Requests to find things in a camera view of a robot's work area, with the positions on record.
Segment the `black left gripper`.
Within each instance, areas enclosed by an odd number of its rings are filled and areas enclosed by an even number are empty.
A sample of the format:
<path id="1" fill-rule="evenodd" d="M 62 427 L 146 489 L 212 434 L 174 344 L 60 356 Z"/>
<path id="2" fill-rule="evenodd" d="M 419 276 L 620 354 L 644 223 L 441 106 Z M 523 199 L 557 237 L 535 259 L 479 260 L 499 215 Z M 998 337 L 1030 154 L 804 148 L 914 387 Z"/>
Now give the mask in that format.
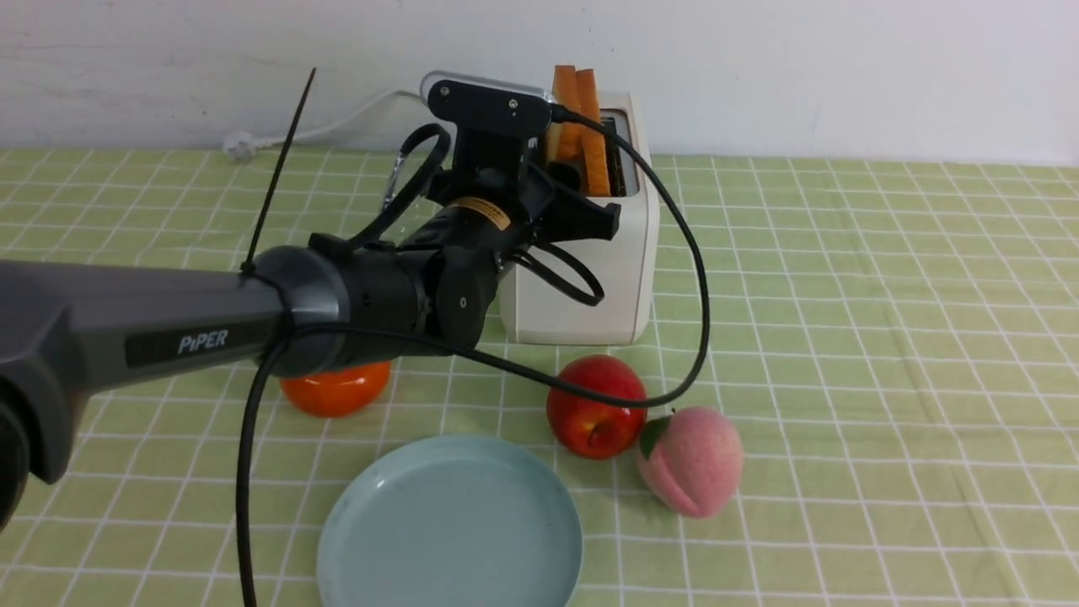
<path id="1" fill-rule="evenodd" d="M 551 162 L 548 175 L 529 155 L 527 138 L 465 127 L 457 128 L 450 166 L 427 187 L 427 199 L 440 207 L 488 203 L 482 217 L 516 245 L 615 238 L 620 204 L 600 205 L 581 193 L 577 166 Z"/>

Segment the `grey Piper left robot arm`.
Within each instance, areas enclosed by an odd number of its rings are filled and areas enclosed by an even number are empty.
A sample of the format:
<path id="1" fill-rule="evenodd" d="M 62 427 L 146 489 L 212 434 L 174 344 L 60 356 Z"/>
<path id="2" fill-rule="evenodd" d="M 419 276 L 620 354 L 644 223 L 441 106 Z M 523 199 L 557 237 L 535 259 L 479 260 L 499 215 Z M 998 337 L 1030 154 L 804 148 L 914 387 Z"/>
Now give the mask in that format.
<path id="1" fill-rule="evenodd" d="M 3 262 L 3 522 L 31 475 L 68 469 L 88 397 L 242 360 L 301 378 L 402 355 L 461 355 L 502 277 L 524 266 L 598 306 L 604 289 L 562 242 L 612 239 L 600 205 L 533 161 L 531 138 L 412 132 L 434 148 L 349 239 L 270 247 L 238 273 Z"/>

